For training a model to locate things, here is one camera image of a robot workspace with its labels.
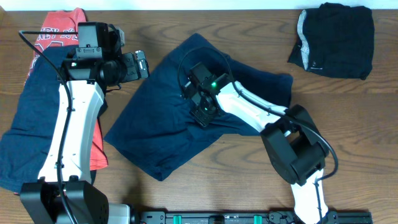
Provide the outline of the folded black shorts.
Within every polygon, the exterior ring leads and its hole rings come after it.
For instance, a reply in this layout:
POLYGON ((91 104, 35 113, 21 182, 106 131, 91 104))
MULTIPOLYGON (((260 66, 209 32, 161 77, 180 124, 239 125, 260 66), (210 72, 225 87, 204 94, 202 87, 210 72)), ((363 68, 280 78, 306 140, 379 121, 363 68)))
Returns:
POLYGON ((374 36, 372 10, 326 2, 300 13, 288 62, 324 77, 365 80, 373 69, 374 36))

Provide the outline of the red printed t-shirt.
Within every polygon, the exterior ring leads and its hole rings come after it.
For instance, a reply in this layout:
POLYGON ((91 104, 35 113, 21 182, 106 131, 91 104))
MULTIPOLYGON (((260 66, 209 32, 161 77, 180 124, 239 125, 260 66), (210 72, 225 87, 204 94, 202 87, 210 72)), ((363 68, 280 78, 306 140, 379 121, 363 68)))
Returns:
POLYGON ((35 58, 40 56, 40 53, 44 53, 50 62, 59 67, 66 55, 78 45, 77 36, 70 36, 69 33, 75 32, 78 23, 85 21, 85 12, 80 8, 70 12, 49 12, 40 30, 41 33, 35 41, 34 59, 30 65, 30 70, 35 58))

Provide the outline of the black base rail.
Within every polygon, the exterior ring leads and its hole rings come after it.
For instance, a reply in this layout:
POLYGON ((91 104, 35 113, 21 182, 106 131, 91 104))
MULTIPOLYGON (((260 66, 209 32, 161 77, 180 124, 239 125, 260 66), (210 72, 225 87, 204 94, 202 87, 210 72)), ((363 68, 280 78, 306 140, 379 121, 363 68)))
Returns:
MULTIPOLYGON (((142 212, 136 217, 138 224, 301 224, 294 212, 267 213, 170 213, 142 212)), ((373 224, 369 212, 328 212, 318 223, 326 224, 373 224)))

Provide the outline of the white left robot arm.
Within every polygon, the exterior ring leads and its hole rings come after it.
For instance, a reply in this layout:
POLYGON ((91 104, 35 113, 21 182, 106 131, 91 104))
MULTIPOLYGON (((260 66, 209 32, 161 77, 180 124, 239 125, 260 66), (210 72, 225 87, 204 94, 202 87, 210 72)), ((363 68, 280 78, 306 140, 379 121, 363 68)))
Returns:
POLYGON ((149 77, 143 51, 123 53, 124 32, 103 22, 81 22, 77 48, 55 69, 59 109, 48 156, 20 200, 34 223, 139 223, 136 211, 115 204, 91 183, 95 124, 107 92, 149 77))

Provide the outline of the navy shorts on pile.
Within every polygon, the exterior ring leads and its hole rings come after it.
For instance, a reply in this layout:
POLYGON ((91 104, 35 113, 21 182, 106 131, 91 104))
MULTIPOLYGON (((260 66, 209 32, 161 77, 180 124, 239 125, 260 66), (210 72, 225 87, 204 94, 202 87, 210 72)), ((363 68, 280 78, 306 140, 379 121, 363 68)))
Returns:
POLYGON ((14 193, 36 182, 49 153, 59 108, 57 73, 40 56, 25 81, 11 127, 1 138, 1 187, 14 193))

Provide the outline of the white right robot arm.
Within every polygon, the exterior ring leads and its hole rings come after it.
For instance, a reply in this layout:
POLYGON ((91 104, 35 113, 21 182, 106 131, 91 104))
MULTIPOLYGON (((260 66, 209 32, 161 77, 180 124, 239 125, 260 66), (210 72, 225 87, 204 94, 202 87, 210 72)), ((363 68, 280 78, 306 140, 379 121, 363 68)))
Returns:
POLYGON ((322 182, 325 159, 336 152, 321 136, 305 108, 275 105, 233 80, 230 73, 216 75, 202 63, 193 66, 183 97, 193 102, 190 113, 202 127, 229 113, 261 136, 275 171, 292 188, 294 213, 302 223, 336 223, 325 203, 322 182))

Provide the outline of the navy blue shorts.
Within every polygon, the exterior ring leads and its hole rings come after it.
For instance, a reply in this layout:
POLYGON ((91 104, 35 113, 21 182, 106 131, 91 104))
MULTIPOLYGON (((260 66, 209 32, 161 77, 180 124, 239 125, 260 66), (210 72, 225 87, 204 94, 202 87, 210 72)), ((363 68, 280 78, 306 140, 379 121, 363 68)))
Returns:
POLYGON ((257 70, 220 52, 202 35, 191 35, 143 81, 104 137, 124 157, 159 181, 224 134, 259 134, 233 114, 219 116, 205 128, 195 121, 190 114, 193 104, 182 98, 180 85, 199 62, 213 73, 231 71, 247 90, 266 101, 290 105, 291 75, 257 70))

